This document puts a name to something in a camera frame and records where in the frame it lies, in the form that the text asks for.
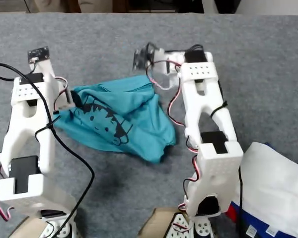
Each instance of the black cable tie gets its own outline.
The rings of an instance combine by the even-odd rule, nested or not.
[[[225,108],[225,107],[227,107],[227,101],[224,101],[223,104],[222,104],[222,106],[219,106],[218,108],[216,108],[216,109],[211,113],[210,117],[212,118],[212,117],[214,116],[214,114],[215,114],[218,110],[220,110],[220,109],[222,109],[222,108]]]

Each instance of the cartoon face print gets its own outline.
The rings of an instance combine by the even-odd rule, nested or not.
[[[124,119],[119,122],[117,115],[109,107],[99,104],[97,101],[93,103],[85,103],[82,109],[75,112],[86,124],[93,125],[94,132],[111,141],[115,145],[126,144],[129,142],[128,132],[133,125],[128,125],[128,131],[123,128]]]

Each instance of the black cable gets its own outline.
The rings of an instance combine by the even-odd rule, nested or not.
[[[55,227],[54,227],[53,224],[50,223],[50,222],[46,222],[46,223],[50,224],[50,225],[53,227],[52,232],[51,232],[47,237],[44,237],[44,238],[49,238],[49,237],[53,234]]]
[[[33,67],[33,69],[31,70],[31,72],[29,72],[29,74],[32,74],[32,73],[34,72],[34,70],[35,70],[35,68],[36,68],[36,65],[37,65],[37,63],[35,62],[35,63],[34,63],[34,67]],[[13,81],[14,81],[14,78],[4,78],[4,77],[1,77],[1,76],[0,76],[0,80],[7,81],[7,82],[13,82]]]
[[[214,116],[214,114],[215,114],[218,110],[220,110],[220,109],[222,109],[222,108],[225,108],[225,107],[227,107],[227,101],[224,101],[223,104],[222,104],[222,106],[219,106],[218,108],[215,108],[214,111],[211,113],[210,117],[212,118],[212,117]]]
[[[26,2],[26,0],[24,0],[24,3],[25,3],[26,8],[28,9],[29,13],[31,13],[30,8],[29,8],[28,3]]]
[[[202,51],[204,50],[203,46],[200,44],[195,44],[193,46],[191,46],[189,49],[187,49],[187,51],[195,51],[197,49],[201,49]]]
[[[66,218],[66,220],[63,222],[63,224],[60,226],[60,228],[56,231],[56,233],[51,237],[51,238],[56,238],[56,236],[60,233],[60,231],[63,229],[63,227],[66,225],[66,223],[71,219],[71,217],[73,216],[73,214],[75,213],[75,211],[77,210],[78,206],[80,205],[80,203],[82,202],[82,200],[84,199],[84,197],[86,196],[88,190],[90,189],[94,178],[95,178],[95,172],[93,170],[93,168],[89,165],[88,162],[86,162],[81,156],[79,156],[77,153],[75,153],[73,150],[71,150],[60,138],[59,136],[56,134],[56,131],[53,127],[53,121],[52,121],[52,117],[49,111],[49,107],[47,105],[47,102],[44,98],[44,96],[42,95],[42,93],[40,92],[40,90],[35,86],[35,84],[23,73],[21,73],[19,70],[17,70],[16,68],[12,67],[11,65],[5,64],[5,63],[0,63],[1,67],[10,69],[12,71],[14,71],[15,73],[17,73],[18,75],[20,75],[22,78],[24,78],[25,80],[28,81],[28,83],[34,88],[34,90],[38,93],[38,95],[40,96],[43,104],[44,104],[44,108],[46,111],[46,115],[48,117],[48,121],[49,121],[49,127],[51,132],[53,133],[55,139],[60,143],[60,145],[62,145],[64,147],[64,149],[66,149],[69,153],[71,153],[72,155],[74,155],[77,159],[79,159],[90,171],[91,173],[91,178],[90,181],[86,187],[86,189],[84,190],[84,192],[82,193],[81,197],[79,198],[78,202],[76,203],[75,207],[73,208],[73,210],[71,211],[71,213],[69,214],[69,216]]]
[[[239,178],[239,184],[240,184],[240,191],[239,191],[239,212],[238,212],[238,236],[239,238],[243,238],[243,180],[242,180],[242,173],[240,166],[238,168],[238,178]]]
[[[55,122],[57,122],[58,119],[60,119],[60,118],[61,118],[61,116],[58,116],[57,118],[55,118],[55,119],[52,121],[51,124],[47,124],[45,127],[41,128],[41,129],[39,129],[39,130],[37,130],[37,131],[34,133],[34,138],[36,139],[36,141],[38,141],[38,138],[36,138],[36,136],[37,136],[38,133],[44,131],[45,129],[51,128],[51,126],[52,126]]]

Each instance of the sticker label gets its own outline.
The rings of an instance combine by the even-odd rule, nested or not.
[[[249,237],[254,238],[256,236],[256,233],[257,233],[257,230],[255,229],[255,227],[253,227],[252,225],[249,225],[249,227],[248,227],[248,229],[246,231],[246,234]]]
[[[271,227],[271,226],[269,226],[267,228],[267,230],[266,230],[266,233],[269,234],[269,235],[271,235],[272,237],[275,237],[276,234],[277,234],[277,232],[278,232],[278,230],[275,229],[275,228],[273,228],[273,227]]]

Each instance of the white plastic frame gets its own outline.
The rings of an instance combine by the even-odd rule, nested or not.
[[[54,102],[63,91],[64,86],[55,79],[55,74],[49,59],[37,63],[34,73],[43,73],[44,82],[35,83],[47,102],[49,113],[52,116]],[[26,141],[34,137],[36,131],[44,128],[48,123],[48,117],[42,99],[30,84],[20,84],[20,77],[14,80],[12,91],[11,119],[9,130],[4,137],[0,162],[4,173],[9,175],[11,160],[19,156]],[[37,106],[30,107],[27,100],[37,100]],[[74,106],[69,90],[67,96],[61,94],[56,102],[56,109],[70,108]],[[62,211],[66,215],[62,218],[51,218],[49,221],[60,222],[66,219],[68,214],[76,205],[74,197],[66,194],[51,180],[54,168],[55,139],[50,129],[43,130],[37,134],[40,143],[40,154],[38,167],[41,174],[30,175],[28,180],[28,192],[15,194],[15,178],[0,179],[0,201],[13,206],[18,212],[31,217],[41,218],[41,210]],[[72,226],[72,238],[76,236],[76,225],[74,217],[69,220]]]
[[[170,72],[167,73],[166,64],[163,62],[157,63],[153,69],[168,75],[171,85],[176,85],[180,78],[186,110],[185,136],[189,137],[192,147],[198,149],[197,165],[201,174],[197,182],[189,182],[187,188],[189,199],[184,198],[186,212],[194,222],[201,218],[196,217],[198,206],[207,196],[214,195],[218,199],[220,211],[204,216],[205,218],[218,216],[221,212],[227,211],[234,195],[238,167],[243,156],[227,108],[221,108],[212,117],[226,135],[227,153],[217,154],[212,143],[202,142],[199,130],[201,113],[211,115],[215,109],[223,105],[213,56],[210,52],[205,52],[205,56],[207,62],[186,63],[184,52],[166,53],[163,49],[154,52],[154,61],[172,60],[182,64],[180,72],[170,67]]]

